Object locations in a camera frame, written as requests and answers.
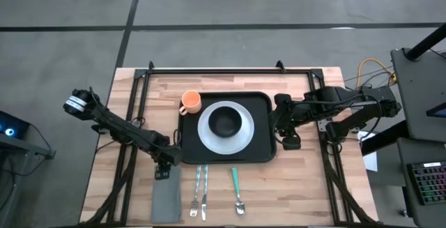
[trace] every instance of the white plate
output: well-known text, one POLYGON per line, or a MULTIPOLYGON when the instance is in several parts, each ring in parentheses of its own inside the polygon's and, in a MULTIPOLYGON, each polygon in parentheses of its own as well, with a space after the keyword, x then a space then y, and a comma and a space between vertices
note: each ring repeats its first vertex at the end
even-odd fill
POLYGON ((207 107, 198 120, 198 136, 200 136, 201 142, 208 149, 218 154, 231 155, 243 150, 251 142, 253 135, 254 120, 252 120, 251 114, 245 107, 236 102, 216 102, 207 107), (209 128, 210 114, 217 108, 225 106, 235 109, 242 118, 240 130, 234 136, 226 138, 217 136, 209 128))

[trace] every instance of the blue light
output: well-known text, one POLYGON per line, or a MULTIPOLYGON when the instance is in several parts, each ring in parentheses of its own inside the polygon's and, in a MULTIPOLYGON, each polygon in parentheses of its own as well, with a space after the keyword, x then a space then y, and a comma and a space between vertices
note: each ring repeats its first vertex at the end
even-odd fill
POLYGON ((12 135, 14 135, 14 130, 13 129, 11 129, 11 128, 9 128, 9 129, 6 129, 5 130, 5 134, 7 135, 7 136, 12 136, 12 135))

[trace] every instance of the rgb keyboard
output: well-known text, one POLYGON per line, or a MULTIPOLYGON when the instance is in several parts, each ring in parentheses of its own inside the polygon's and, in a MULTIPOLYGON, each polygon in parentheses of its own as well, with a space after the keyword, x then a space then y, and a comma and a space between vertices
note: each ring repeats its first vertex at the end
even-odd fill
POLYGON ((411 164, 408 170, 422 205, 446 203, 446 162, 411 164))

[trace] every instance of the orange mug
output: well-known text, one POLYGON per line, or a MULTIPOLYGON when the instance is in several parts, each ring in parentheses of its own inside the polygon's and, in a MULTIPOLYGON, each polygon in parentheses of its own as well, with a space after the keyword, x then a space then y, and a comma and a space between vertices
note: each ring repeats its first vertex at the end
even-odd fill
POLYGON ((197 113, 201 109, 201 96, 196 91, 186 91, 181 96, 183 106, 180 108, 180 115, 184 116, 187 113, 197 113))

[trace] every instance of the wooden tabletop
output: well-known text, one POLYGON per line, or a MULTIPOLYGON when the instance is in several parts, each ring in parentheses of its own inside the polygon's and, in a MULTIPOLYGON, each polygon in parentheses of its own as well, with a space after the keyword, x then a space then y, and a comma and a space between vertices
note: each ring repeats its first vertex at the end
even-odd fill
MULTIPOLYGON (((344 85, 340 68, 322 69, 327 86, 344 85)), ((125 118, 127 112, 133 75, 134 68, 119 68, 114 77, 108 108, 122 118, 125 118)), ((276 93, 289 93, 294 100, 302 100, 303 94, 309 91, 309 85, 306 75, 151 75, 144 112, 147 122, 143 128, 156 130, 170 136, 172 140, 173 131, 178 126, 180 97, 190 89, 203 92, 262 91, 271 97, 274 108, 273 96, 276 93)), ((336 120, 349 114, 345 111, 336 120)), ((210 165, 207 221, 203 222, 200 215, 191 218, 190 202, 194 197, 197 166, 182 163, 183 216, 181 223, 176 225, 332 225, 316 125, 310 123, 299 127, 297 131, 302 138, 300 150, 284 151, 282 145, 277 144, 277 154, 270 162, 236 165, 240 196, 246 207, 246 214, 241 217, 236 215, 234 209, 236 198, 231 178, 234 165, 210 165)), ((110 140, 110 137, 101 137, 98 146, 110 140)), ((96 154, 81 221, 88 220, 112 190, 118 152, 119 144, 111 144, 96 154)), ((343 143, 341 159, 348 189, 367 214, 377 220, 369 180, 356 141, 343 143)), ((138 152, 128 225, 154 225, 151 224, 154 171, 155 164, 149 154, 138 152)), ((199 199, 203 194, 202 178, 199 199)), ((342 209, 339 194, 337 201, 342 209)), ((121 206, 118 204, 117 215, 120 212, 121 206)))

